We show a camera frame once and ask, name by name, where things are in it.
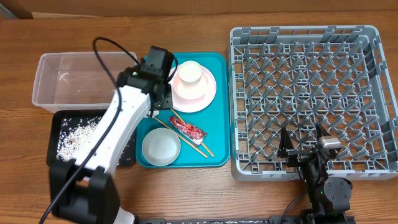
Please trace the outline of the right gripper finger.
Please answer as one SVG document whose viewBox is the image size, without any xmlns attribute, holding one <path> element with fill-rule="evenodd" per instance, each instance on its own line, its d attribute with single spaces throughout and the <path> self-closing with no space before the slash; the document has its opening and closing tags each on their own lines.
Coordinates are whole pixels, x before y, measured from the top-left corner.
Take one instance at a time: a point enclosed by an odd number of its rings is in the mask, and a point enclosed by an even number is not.
<svg viewBox="0 0 398 224">
<path fill-rule="evenodd" d="M 286 127 L 282 127 L 280 130 L 280 143 L 277 151 L 277 156 L 280 158 L 288 158 L 289 151 L 294 150 L 292 141 L 290 140 L 289 132 Z"/>
<path fill-rule="evenodd" d="M 320 123 L 315 124 L 315 129 L 316 129 L 318 138 L 321 138 L 324 136 L 330 136 L 330 133 Z"/>
</svg>

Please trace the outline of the white cup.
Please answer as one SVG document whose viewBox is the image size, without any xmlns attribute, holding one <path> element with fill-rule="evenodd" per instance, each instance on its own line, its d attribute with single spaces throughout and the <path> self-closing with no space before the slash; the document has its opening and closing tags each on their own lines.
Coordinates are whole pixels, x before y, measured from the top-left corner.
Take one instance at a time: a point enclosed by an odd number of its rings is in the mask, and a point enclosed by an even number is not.
<svg viewBox="0 0 398 224">
<path fill-rule="evenodd" d="M 186 84 L 194 84 L 200 81 L 203 70 L 196 61 L 186 61 L 181 64 L 178 74 L 180 79 Z"/>
</svg>

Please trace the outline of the red foil wrapper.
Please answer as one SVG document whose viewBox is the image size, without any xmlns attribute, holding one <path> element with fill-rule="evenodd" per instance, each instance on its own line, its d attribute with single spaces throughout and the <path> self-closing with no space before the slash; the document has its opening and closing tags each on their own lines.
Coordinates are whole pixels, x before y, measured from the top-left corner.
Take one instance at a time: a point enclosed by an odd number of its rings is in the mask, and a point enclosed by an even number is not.
<svg viewBox="0 0 398 224">
<path fill-rule="evenodd" d="M 176 116 L 171 116 L 169 118 L 169 122 L 196 146 L 201 145 L 203 140 L 207 137 L 207 133 L 202 129 L 192 125 L 191 123 L 183 122 Z"/>
</svg>

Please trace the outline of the white bowl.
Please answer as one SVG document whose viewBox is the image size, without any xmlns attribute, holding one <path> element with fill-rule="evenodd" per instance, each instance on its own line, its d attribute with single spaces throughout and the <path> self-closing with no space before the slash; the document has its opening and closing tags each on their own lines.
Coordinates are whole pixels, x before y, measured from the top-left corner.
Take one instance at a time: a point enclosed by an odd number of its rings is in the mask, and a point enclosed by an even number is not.
<svg viewBox="0 0 398 224">
<path fill-rule="evenodd" d="M 180 139 L 167 128 L 150 131 L 142 142 L 142 155 L 153 166 L 167 166 L 180 154 Z"/>
</svg>

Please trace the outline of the white rice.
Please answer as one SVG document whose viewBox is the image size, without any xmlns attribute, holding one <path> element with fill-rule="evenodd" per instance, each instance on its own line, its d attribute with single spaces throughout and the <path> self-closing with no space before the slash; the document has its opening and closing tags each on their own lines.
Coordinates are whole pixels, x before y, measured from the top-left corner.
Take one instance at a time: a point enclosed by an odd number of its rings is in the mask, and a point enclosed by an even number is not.
<svg viewBox="0 0 398 224">
<path fill-rule="evenodd" d="M 58 134 L 56 159 L 68 161 L 93 134 L 102 116 L 63 118 Z M 135 162 L 136 134 L 133 133 L 122 152 L 118 165 L 129 166 Z"/>
</svg>

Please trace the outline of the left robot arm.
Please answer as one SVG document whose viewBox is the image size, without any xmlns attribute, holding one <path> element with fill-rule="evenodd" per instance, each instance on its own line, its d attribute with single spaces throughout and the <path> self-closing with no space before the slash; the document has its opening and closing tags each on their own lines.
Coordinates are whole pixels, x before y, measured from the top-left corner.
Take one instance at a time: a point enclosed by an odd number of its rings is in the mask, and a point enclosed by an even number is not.
<svg viewBox="0 0 398 224">
<path fill-rule="evenodd" d="M 92 135 L 69 161 L 51 165 L 51 203 L 42 220 L 52 214 L 76 223 L 138 222 L 121 207 L 113 175 L 141 120 L 173 106 L 169 82 L 176 69 L 173 53 L 152 46 L 146 58 L 119 74 L 112 102 Z"/>
</svg>

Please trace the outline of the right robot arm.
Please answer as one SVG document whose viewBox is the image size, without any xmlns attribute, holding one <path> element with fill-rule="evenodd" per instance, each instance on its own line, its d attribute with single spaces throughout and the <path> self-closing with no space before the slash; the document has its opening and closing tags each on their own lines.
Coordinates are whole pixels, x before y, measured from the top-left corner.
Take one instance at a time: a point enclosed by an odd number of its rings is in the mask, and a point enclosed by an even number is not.
<svg viewBox="0 0 398 224">
<path fill-rule="evenodd" d="M 288 167 L 297 169 L 298 176 L 305 182 L 306 190 L 295 198 L 284 210 L 281 223 L 354 223 L 354 217 L 347 217 L 353 185 L 343 177 L 330 177 L 326 165 L 336 159 L 342 145 L 320 125 L 315 125 L 317 142 L 306 150 L 296 151 L 288 130 L 280 130 L 280 144 L 277 156 L 284 158 Z M 304 196 L 308 196 L 310 208 L 297 217 L 287 218 L 288 211 Z"/>
</svg>

